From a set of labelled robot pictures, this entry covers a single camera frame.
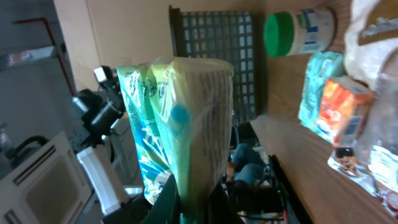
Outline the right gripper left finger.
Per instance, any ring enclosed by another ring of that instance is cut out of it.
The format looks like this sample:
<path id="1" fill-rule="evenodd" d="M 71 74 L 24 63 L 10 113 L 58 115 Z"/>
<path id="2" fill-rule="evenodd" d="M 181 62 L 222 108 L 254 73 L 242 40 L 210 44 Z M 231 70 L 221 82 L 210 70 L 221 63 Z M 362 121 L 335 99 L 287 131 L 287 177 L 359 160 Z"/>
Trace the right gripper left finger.
<path id="1" fill-rule="evenodd" d="M 173 174 L 141 224 L 180 224 L 180 198 Z"/>

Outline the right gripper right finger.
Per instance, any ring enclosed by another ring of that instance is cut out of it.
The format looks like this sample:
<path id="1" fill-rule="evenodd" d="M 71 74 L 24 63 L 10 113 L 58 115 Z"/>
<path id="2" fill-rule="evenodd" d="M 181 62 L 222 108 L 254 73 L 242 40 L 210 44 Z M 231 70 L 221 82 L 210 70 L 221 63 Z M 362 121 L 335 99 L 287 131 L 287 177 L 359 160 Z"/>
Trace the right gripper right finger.
<path id="1" fill-rule="evenodd" d="M 218 183 L 208 200 L 209 224 L 244 224 L 240 216 L 229 204 L 224 188 Z"/>

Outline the teal tissue pack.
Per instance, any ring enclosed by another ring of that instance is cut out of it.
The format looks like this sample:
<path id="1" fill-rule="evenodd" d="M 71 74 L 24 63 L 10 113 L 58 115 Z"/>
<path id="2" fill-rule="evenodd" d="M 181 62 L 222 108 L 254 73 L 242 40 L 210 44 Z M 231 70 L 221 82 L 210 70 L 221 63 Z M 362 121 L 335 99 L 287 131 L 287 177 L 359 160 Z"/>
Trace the teal tissue pack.
<path id="1" fill-rule="evenodd" d="M 144 195 L 155 203 L 168 178 L 196 220 L 226 170 L 233 66 L 213 58 L 159 57 L 117 69 Z"/>

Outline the beige snack pouch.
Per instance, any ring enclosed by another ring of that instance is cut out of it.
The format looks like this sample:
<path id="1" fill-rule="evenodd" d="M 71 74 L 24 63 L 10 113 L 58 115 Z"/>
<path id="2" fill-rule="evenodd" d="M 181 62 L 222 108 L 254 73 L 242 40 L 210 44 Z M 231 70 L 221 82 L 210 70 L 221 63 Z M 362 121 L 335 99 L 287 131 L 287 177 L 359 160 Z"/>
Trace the beige snack pouch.
<path id="1" fill-rule="evenodd" d="M 321 114 L 334 150 L 328 165 L 397 217 L 397 1 L 353 1 L 345 33 L 347 74 L 327 81 Z"/>

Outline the orange tissue pack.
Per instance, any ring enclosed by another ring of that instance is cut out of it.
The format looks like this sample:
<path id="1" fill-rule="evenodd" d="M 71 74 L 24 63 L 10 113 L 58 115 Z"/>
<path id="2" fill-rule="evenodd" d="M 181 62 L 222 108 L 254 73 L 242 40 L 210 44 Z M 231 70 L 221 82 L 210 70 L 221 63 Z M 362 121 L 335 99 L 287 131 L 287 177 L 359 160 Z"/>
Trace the orange tissue pack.
<path id="1" fill-rule="evenodd" d="M 374 92 L 347 76 L 326 81 L 316 128 L 334 147 L 350 147 L 358 138 Z"/>

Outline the teal snack packet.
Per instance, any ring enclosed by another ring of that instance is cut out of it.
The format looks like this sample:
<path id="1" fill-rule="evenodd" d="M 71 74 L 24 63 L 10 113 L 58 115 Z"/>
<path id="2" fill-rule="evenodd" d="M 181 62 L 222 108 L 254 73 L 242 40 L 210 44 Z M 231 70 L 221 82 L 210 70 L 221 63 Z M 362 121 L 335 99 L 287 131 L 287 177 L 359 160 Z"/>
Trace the teal snack packet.
<path id="1" fill-rule="evenodd" d="M 302 100 L 298 118 L 303 126 L 317 132 L 316 121 L 320 112 L 320 103 L 326 81 L 331 77 L 345 75 L 343 54 L 339 52 L 314 53 L 305 70 Z"/>

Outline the green lid container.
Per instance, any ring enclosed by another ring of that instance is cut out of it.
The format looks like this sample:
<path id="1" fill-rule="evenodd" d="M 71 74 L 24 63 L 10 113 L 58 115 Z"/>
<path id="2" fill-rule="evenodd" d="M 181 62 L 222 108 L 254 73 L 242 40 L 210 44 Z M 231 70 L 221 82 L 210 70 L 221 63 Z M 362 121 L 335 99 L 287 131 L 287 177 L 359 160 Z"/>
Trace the green lid container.
<path id="1" fill-rule="evenodd" d="M 275 12 L 264 24 L 265 49 L 270 57 L 324 51 L 331 45 L 335 31 L 335 17 L 327 8 Z"/>

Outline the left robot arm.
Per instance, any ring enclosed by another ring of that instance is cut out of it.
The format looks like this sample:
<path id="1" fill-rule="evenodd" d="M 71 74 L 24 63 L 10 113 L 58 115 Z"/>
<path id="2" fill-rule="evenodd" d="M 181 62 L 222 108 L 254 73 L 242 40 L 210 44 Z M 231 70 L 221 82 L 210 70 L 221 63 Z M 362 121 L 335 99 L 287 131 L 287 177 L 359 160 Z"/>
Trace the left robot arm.
<path id="1" fill-rule="evenodd" d="M 72 110 L 83 121 L 86 135 L 78 144 L 77 158 L 107 216 L 130 201 L 121 182 L 130 176 L 130 168 L 116 131 L 126 108 L 114 70 L 102 65 L 94 69 L 94 76 L 98 91 L 79 91 L 72 98 Z"/>

